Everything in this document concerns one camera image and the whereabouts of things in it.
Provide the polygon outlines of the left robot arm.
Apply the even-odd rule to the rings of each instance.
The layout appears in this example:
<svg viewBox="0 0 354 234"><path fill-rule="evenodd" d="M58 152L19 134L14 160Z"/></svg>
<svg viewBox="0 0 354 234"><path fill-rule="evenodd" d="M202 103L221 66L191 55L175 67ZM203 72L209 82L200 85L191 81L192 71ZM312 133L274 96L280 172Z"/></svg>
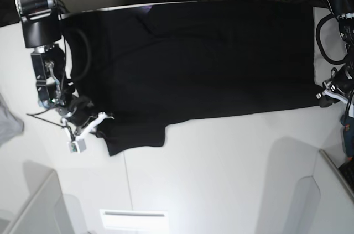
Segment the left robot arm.
<svg viewBox="0 0 354 234"><path fill-rule="evenodd" d="M315 39L322 57L331 65L342 68L331 70L331 77L325 80L323 92L317 94L320 107L329 107L338 102L353 101L353 0L326 0L330 14L323 17L315 31ZM340 38L345 43L346 54L341 60L331 59L322 45L321 28L329 20L338 23Z"/></svg>

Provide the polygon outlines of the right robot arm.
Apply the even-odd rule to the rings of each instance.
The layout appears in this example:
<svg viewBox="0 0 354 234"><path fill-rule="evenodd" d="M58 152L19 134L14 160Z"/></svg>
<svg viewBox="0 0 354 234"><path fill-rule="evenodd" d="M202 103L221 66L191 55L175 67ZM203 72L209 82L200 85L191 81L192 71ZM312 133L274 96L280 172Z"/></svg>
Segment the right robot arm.
<svg viewBox="0 0 354 234"><path fill-rule="evenodd" d="M26 48L33 49L31 59L36 77L39 104L46 111L56 110L61 117L61 128L68 132L70 141L78 142L88 134L100 137L98 126L112 115L96 111L90 98L76 96L75 83L82 80L92 64L92 48L88 37L79 29L72 32L82 39L86 64L78 76L66 75L67 50L58 41L65 39L69 30L62 24L58 0L14 0L22 25Z"/></svg>

